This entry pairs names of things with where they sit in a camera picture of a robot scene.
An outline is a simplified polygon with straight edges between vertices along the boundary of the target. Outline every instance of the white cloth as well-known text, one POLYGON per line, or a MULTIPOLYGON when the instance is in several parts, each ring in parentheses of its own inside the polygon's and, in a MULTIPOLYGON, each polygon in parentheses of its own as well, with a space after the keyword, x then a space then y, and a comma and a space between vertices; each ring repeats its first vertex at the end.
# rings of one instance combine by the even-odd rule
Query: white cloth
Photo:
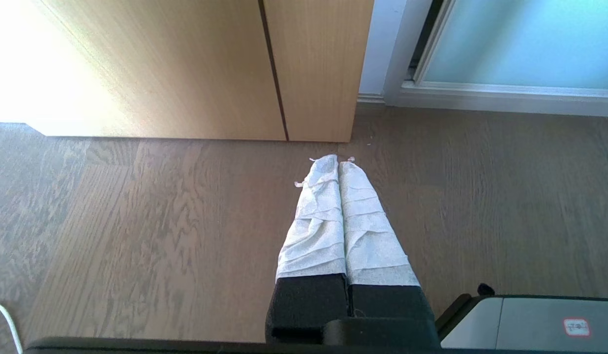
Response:
POLYGON ((420 286, 365 172, 345 162, 338 177, 349 284, 420 286))
POLYGON ((313 162, 302 182, 295 220, 277 259, 275 279, 345 273, 337 155, 313 162))

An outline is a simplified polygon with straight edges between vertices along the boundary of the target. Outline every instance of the white cable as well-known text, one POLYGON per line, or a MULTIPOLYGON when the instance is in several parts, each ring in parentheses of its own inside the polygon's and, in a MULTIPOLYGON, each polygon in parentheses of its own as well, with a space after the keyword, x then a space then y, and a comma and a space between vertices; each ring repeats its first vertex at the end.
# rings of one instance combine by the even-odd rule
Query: white cable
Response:
POLYGON ((0 305, 0 312, 2 312, 5 320, 7 320, 7 324, 11 330, 11 336, 13 336, 13 341, 16 343, 16 350, 18 350, 18 354, 22 354, 22 343, 20 343, 18 330, 16 329, 16 324, 13 322, 13 318, 11 318, 9 311, 7 311, 7 309, 5 309, 5 307, 2 305, 0 305))

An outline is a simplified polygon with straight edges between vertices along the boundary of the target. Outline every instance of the red sticker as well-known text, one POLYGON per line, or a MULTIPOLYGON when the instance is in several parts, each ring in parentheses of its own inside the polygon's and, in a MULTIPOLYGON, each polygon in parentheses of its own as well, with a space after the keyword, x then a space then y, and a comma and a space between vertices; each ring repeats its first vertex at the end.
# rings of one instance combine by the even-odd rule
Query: red sticker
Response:
POLYGON ((570 337, 589 337, 590 326, 583 318, 565 318, 564 330, 570 337))

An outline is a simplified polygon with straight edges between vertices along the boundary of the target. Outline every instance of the wooden cabinet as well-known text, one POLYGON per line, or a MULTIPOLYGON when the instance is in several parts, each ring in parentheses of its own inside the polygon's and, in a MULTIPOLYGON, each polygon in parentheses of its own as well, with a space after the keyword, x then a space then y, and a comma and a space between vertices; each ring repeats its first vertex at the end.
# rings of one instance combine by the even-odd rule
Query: wooden cabinet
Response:
POLYGON ((46 135, 348 141, 372 4, 2 2, 0 115, 46 135))

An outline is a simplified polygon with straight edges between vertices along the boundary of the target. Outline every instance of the wooden floor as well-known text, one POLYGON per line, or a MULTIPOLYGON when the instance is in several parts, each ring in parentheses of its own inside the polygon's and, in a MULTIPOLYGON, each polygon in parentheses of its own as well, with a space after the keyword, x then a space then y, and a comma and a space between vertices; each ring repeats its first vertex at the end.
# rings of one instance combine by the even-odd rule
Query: wooden floor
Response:
POLYGON ((0 302, 25 343, 263 341, 293 182, 329 153, 369 175, 436 314, 480 282, 608 296, 608 118, 364 107, 349 144, 0 125, 0 302))

